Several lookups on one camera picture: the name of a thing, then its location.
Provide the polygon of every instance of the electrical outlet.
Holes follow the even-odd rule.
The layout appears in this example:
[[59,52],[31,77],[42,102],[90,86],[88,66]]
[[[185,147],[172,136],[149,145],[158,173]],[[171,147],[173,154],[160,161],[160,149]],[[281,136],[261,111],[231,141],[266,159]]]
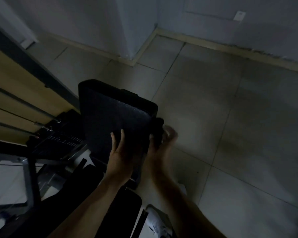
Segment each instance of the electrical outlet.
[[245,15],[246,15],[246,12],[237,11],[233,20],[234,21],[242,21],[244,19]]

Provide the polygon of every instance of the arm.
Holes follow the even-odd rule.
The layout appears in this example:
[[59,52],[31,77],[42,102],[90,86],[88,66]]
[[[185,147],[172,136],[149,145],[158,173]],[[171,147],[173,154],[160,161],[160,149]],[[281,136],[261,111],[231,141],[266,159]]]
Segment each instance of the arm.
[[111,133],[112,148],[106,174],[98,187],[50,235],[49,238],[94,238],[118,190],[130,178],[133,165],[124,155],[124,131],[116,148]]
[[169,153],[178,134],[169,126],[165,127],[169,135],[158,149],[150,136],[148,164],[152,181],[163,198],[168,210],[171,224],[178,237],[222,237],[225,236],[202,214],[199,208],[184,195],[175,184],[167,169]]

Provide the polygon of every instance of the forearm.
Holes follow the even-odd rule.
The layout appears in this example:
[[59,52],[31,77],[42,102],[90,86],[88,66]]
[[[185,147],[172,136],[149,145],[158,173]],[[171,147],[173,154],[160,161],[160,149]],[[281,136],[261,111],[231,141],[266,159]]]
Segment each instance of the forearm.
[[94,238],[119,188],[119,183],[105,177],[49,238]]
[[225,237],[184,195],[165,172],[157,172],[153,182],[168,208],[168,215],[178,237]]

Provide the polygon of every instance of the white sneaker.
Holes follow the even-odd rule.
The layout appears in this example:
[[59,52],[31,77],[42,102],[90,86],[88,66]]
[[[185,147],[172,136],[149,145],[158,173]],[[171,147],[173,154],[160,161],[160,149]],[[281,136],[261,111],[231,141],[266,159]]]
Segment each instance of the white sneaker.
[[146,224],[154,232],[156,237],[171,237],[172,230],[164,224],[158,212],[153,207],[147,207],[146,211],[148,212]]

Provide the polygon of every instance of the baseboard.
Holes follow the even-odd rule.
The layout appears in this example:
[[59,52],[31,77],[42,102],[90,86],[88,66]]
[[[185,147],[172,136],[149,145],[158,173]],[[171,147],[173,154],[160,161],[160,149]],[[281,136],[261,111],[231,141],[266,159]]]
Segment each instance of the baseboard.
[[149,44],[151,43],[151,41],[154,39],[154,37],[156,36],[156,34],[157,34],[157,30],[155,29],[150,34],[150,36],[147,38],[147,40],[143,43],[143,45],[141,46],[141,48],[139,49],[139,51],[137,52],[137,54],[135,55],[135,57],[132,60],[122,58],[119,55],[114,54],[114,53],[105,52],[105,51],[100,50],[100,49],[97,49],[95,47],[91,47],[91,46],[88,46],[88,45],[85,45],[85,44],[81,44],[81,43],[78,43],[78,42],[69,40],[69,39],[64,38],[62,36],[59,36],[59,35],[48,34],[48,36],[51,36],[51,37],[59,40],[60,42],[65,43],[65,44],[68,44],[68,45],[71,45],[71,46],[74,46],[74,47],[81,48],[81,49],[83,49],[85,51],[96,53],[98,55],[101,55],[101,56],[104,56],[104,57],[107,57],[107,58],[116,60],[118,62],[121,62],[123,64],[127,64],[127,65],[133,67],[133,66],[135,66],[135,64],[137,63],[137,61],[139,60],[139,58],[142,56],[143,52],[147,49],[147,47],[149,46]]
[[197,37],[178,34],[178,33],[174,33],[160,28],[157,28],[156,32],[157,32],[157,35],[160,35],[160,36],[173,38],[190,44],[195,44],[201,47],[218,50],[224,53],[237,55],[240,57],[248,58],[250,60],[254,60],[254,61],[258,61],[258,62],[262,62],[262,63],[266,63],[266,64],[270,64],[270,65],[274,65],[274,66],[278,66],[281,68],[286,68],[286,69],[298,72],[298,63],[295,61],[284,60],[282,58],[272,57],[258,52],[252,52],[250,50],[242,49],[235,46],[218,44],[218,43],[207,41]]
[[240,48],[240,47],[219,44],[219,43],[207,41],[207,40],[204,40],[204,39],[200,39],[200,38],[197,38],[197,37],[192,37],[192,36],[188,36],[188,35],[184,35],[184,34],[174,33],[174,32],[171,32],[171,31],[164,30],[164,29],[160,29],[160,28],[156,28],[151,33],[151,35],[143,43],[143,45],[141,46],[141,48],[139,49],[139,51],[135,55],[134,59],[132,59],[132,60],[122,58],[119,55],[116,55],[116,54],[113,54],[113,53],[102,51],[102,50],[97,49],[95,47],[91,47],[91,46],[88,46],[88,45],[85,45],[85,44],[81,44],[81,43],[78,43],[78,42],[71,41],[69,39],[66,39],[66,38],[58,36],[58,35],[50,34],[50,36],[54,37],[55,39],[57,39],[57,40],[59,40],[63,43],[66,43],[66,44],[74,46],[74,47],[81,48],[81,49],[89,51],[89,52],[96,53],[98,55],[105,56],[107,58],[116,60],[118,62],[121,62],[123,64],[127,64],[127,65],[132,66],[132,67],[135,66],[135,64],[137,63],[139,58],[142,56],[143,52],[147,49],[147,47],[150,45],[151,41],[154,39],[154,37],[156,35],[169,37],[169,38],[180,40],[180,41],[187,42],[187,43],[190,43],[190,44],[195,44],[195,45],[198,45],[198,46],[201,46],[201,47],[206,47],[206,48],[210,48],[210,49],[213,49],[213,50],[218,50],[218,51],[221,51],[221,52],[224,52],[224,53],[237,55],[237,56],[240,56],[240,57],[243,57],[243,58],[248,58],[250,60],[254,60],[254,61],[258,61],[258,62],[262,62],[262,63],[266,63],[266,64],[270,64],[270,65],[274,65],[274,66],[278,66],[278,67],[281,67],[281,68],[286,68],[286,69],[298,72],[298,63],[295,62],[295,61],[285,60],[285,59],[278,58],[278,57],[272,57],[272,56],[269,56],[269,55],[266,55],[266,54],[263,54],[263,53],[254,52],[254,51],[243,49],[243,48]]

